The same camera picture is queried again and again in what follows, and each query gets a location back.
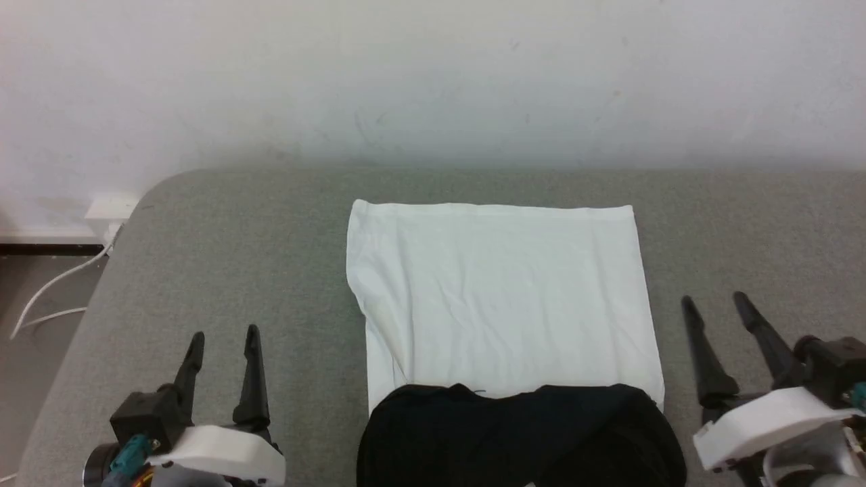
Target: folded white fabric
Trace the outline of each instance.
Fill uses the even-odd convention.
[[[630,206],[352,207],[346,274],[366,317],[370,412],[405,384],[488,397],[545,384],[664,399]]]

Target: wall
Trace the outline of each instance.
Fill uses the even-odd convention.
[[[204,166],[866,166],[863,0],[3,0],[0,233]]]

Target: white cable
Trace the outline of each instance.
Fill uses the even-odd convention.
[[[18,317],[18,323],[16,323],[15,329],[12,330],[12,334],[9,335],[9,339],[14,340],[15,336],[18,334],[18,332],[20,330],[22,330],[22,329],[24,329],[30,325],[36,325],[37,323],[42,323],[43,321],[48,321],[52,318],[56,318],[57,316],[63,316],[63,315],[67,315],[69,313],[80,313],[81,311],[84,311],[85,309],[87,309],[87,308],[68,309],[66,311],[61,311],[60,313],[54,313],[52,315],[44,316],[42,318],[38,318],[36,320],[30,321],[26,325],[24,324],[24,318],[27,317],[27,313],[30,311],[30,308],[33,306],[33,303],[36,302],[36,299],[38,299],[39,296],[42,295],[43,292],[45,292],[45,289],[50,288],[52,284],[54,284],[57,281],[60,281],[62,278],[69,276],[71,274],[74,274],[75,272],[78,272],[79,270],[86,268],[90,264],[95,263],[96,261],[98,261],[102,257],[104,257],[105,254],[107,254],[108,251],[114,246],[114,242],[117,240],[117,236],[120,235],[121,230],[123,230],[123,225],[121,225],[120,228],[118,228],[117,232],[114,234],[114,238],[112,238],[111,243],[109,243],[108,245],[103,247],[102,251],[100,251],[99,254],[96,254],[96,257],[88,260],[87,262],[83,263],[82,265],[78,265],[78,266],[73,267],[70,270],[67,270],[66,272],[55,277],[54,279],[48,281],[44,286],[42,286],[38,291],[36,291],[36,294],[34,294],[33,297],[30,298],[30,301],[27,302],[27,305],[24,306],[24,311],[22,311],[21,316]]]

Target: gray floor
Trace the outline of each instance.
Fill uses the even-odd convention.
[[[90,256],[0,256],[0,477],[17,471],[24,444],[72,340],[81,313],[9,335],[22,308],[44,283]],[[34,304],[30,320],[87,306],[107,257],[60,280]],[[3,483],[10,487],[15,481]]]

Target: table surface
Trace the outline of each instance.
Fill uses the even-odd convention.
[[[700,470],[700,410],[680,298],[695,298],[716,352],[745,391],[770,377],[739,324],[747,292],[789,343],[865,336],[866,175],[747,172],[207,170],[142,198],[64,359],[17,485],[80,485],[133,390],[173,379],[206,335],[194,420],[230,422],[244,331],[262,330],[271,433],[288,485],[353,485],[366,422],[363,316],[346,284],[352,201],[633,205],[662,370],[665,414],[691,485],[740,485]]]

